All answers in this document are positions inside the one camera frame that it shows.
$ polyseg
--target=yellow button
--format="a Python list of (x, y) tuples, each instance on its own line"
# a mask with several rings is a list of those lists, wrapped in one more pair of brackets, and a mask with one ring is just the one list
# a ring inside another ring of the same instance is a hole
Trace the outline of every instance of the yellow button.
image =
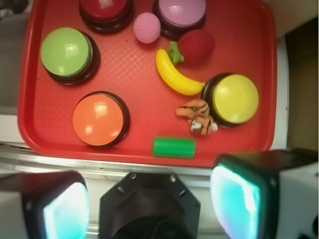
[(259, 104), (254, 83), (242, 75), (229, 75), (221, 80), (213, 93), (213, 106), (223, 120), (240, 124), (250, 120)]

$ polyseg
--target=purple button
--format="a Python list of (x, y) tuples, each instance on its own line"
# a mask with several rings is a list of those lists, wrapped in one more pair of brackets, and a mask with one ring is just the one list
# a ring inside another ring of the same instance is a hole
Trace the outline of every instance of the purple button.
[(165, 21), (177, 27), (197, 24), (206, 13), (205, 0), (159, 0), (159, 11)]

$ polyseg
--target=pink ball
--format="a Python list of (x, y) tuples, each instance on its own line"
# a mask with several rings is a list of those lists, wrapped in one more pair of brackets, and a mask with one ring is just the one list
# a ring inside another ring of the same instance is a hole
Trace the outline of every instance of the pink ball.
[(142, 43), (152, 43), (160, 36), (160, 21), (150, 12), (140, 14), (133, 28), (135, 37)]

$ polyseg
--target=green button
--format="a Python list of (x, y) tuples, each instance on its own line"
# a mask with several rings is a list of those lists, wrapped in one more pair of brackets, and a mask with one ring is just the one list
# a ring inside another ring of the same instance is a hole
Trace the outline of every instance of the green button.
[(41, 46), (45, 68), (58, 76), (70, 77), (81, 72), (90, 59), (90, 48), (78, 30), (63, 27), (51, 32)]

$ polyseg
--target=orange button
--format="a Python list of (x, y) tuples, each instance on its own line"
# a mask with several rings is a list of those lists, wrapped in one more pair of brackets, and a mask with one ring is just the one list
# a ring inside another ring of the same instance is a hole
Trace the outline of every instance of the orange button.
[(83, 142), (92, 146), (113, 146), (126, 135), (130, 119), (119, 97), (96, 92), (78, 103), (72, 121), (75, 133)]

